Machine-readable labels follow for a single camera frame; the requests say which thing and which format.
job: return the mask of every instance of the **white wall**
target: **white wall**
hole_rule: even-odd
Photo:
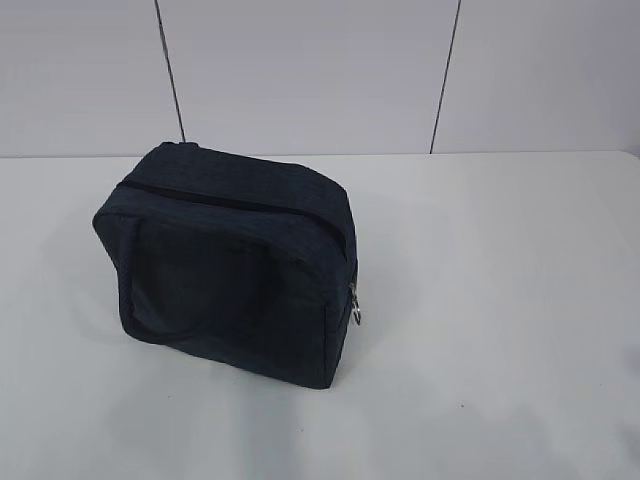
[[[426,153],[457,0],[160,0],[190,140]],[[640,154],[640,0],[463,0],[435,152]],[[152,0],[4,0],[0,157],[177,140]]]
[[[640,153],[640,1],[462,2],[435,152]]]
[[[2,0],[0,156],[177,139],[166,77],[152,1]]]
[[[427,152],[456,0],[163,0],[189,137],[252,154]]]

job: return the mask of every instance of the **toiletry bag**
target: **toiletry bag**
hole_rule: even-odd
[[[167,142],[116,186],[93,227],[133,338],[331,385],[357,307],[355,228],[334,181]]]

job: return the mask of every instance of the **zipper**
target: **zipper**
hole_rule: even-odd
[[[314,222],[318,227],[325,231],[336,243],[344,259],[347,259],[347,241],[335,225],[328,222],[324,218],[314,213],[306,212],[297,208],[279,207],[275,205],[266,205],[264,203],[246,202],[244,200],[232,200],[229,198],[215,197],[212,195],[204,195],[201,193],[183,192],[182,190],[174,190],[172,188],[154,187],[145,183],[136,182],[134,180],[123,180],[117,185],[118,187],[134,188],[147,193],[159,195],[161,197],[171,198],[174,200],[183,200],[191,203],[200,203],[204,205],[213,205],[217,207],[231,208],[234,210],[242,210],[245,212],[268,212],[268,213],[287,213],[306,217]]]
[[[349,289],[351,290],[351,313],[353,314],[353,319],[356,321],[358,325],[362,322],[362,310],[360,310],[360,302],[358,302],[358,293],[356,292],[357,286],[355,283],[351,282],[349,284]]]

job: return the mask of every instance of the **zipper pull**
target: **zipper pull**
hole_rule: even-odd
[[[353,313],[353,318],[358,325],[362,322],[362,311],[360,310],[360,304],[358,303],[358,293],[356,292],[356,284],[350,283],[349,288],[351,289],[351,312]]]

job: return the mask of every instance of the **dark navy bag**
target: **dark navy bag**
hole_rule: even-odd
[[[311,388],[360,321],[347,194],[306,167],[163,143],[93,219],[126,333]]]

